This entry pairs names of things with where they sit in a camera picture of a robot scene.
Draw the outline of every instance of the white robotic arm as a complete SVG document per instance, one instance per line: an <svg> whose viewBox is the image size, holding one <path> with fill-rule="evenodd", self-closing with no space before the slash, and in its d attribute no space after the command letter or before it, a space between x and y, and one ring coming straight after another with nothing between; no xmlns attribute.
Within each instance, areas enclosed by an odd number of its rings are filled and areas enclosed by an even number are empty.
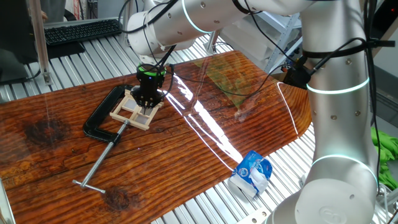
<svg viewBox="0 0 398 224"><path fill-rule="evenodd" d="M155 64L152 53L162 57L176 44L176 50L187 48L193 39L242 19L247 6L252 11L301 13L307 67L352 38L365 39L359 0L179 0L156 22L129 34L129 41L144 63ZM164 7L133 15L128 29L141 27ZM360 44L353 41L344 49ZM267 224L372 220L377 152L371 141L366 58L363 50L342 52L317 70L307 85L316 149L306 183L277 207Z"/></svg>

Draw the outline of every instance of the metal slat surface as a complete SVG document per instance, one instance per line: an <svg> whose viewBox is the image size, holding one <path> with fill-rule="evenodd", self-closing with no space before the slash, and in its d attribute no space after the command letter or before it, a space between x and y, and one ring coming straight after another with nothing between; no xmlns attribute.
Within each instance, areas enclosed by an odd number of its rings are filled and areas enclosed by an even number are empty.
<svg viewBox="0 0 398 224"><path fill-rule="evenodd" d="M199 37L189 49L173 52L170 63L209 56L204 48L208 40L209 35ZM51 59L53 85L45 85L42 76L11 86L0 85L3 100L16 100L136 72L139 57L130 47L119 42L119 36L86 41L82 44L86 49L82 54ZM218 44L216 49L218 53L232 50L224 44ZM39 69L39 65L32 63L26 65L25 69L31 77ZM251 198L230 184L227 179L159 217L152 224L230 224L243 220L259 209L269 215L281 201L299 190L299 179L310 170L314 148L315 136L311 125L301 138L266 157L273 165L274 171L263 194ZM385 222L384 210L376 205L372 223Z"/></svg>

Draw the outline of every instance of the black keyboard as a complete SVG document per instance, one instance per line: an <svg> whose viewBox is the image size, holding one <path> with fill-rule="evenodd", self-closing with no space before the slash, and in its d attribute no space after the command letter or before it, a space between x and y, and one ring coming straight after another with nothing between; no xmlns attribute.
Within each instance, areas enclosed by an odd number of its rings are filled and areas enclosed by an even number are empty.
<svg viewBox="0 0 398 224"><path fill-rule="evenodd" d="M120 34L121 31L119 22L116 19L109 19L76 26L49 28L45 29L44 33L48 45L58 45Z"/></svg>

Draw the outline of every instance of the wooden frame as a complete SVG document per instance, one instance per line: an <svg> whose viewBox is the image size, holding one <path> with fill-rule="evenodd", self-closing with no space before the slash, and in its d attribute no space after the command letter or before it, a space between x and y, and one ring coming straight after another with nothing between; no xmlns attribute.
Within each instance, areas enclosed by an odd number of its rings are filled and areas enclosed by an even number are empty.
<svg viewBox="0 0 398 224"><path fill-rule="evenodd" d="M113 119L124 122L128 120L131 126L139 128L141 130L147 131L149 129L149 124L154 118L157 110L163 106L163 102L156 105L153 109L146 109L145 114L142 112L144 109L137 105L135 99L131 96L130 91L126 90L124 92L124 98L120 102L120 104L116 107L113 112L110 112L110 115ZM132 112L130 118L125 118L118 113L121 110L126 110Z"/></svg>

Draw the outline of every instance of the wood grain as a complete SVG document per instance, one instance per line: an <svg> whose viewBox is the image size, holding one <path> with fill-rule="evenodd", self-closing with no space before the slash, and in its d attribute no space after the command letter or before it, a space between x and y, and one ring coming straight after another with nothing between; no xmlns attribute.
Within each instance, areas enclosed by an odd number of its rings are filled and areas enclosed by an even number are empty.
<svg viewBox="0 0 398 224"><path fill-rule="evenodd" d="M82 190L106 147L82 126L116 85L134 75L0 105L0 177L17 223L149 223L225 180L250 150L266 156L311 122L307 92L270 78L240 52L176 65L168 100L148 131L127 128ZM169 80L164 84L168 88ZM116 132L108 117L101 126Z"/></svg>

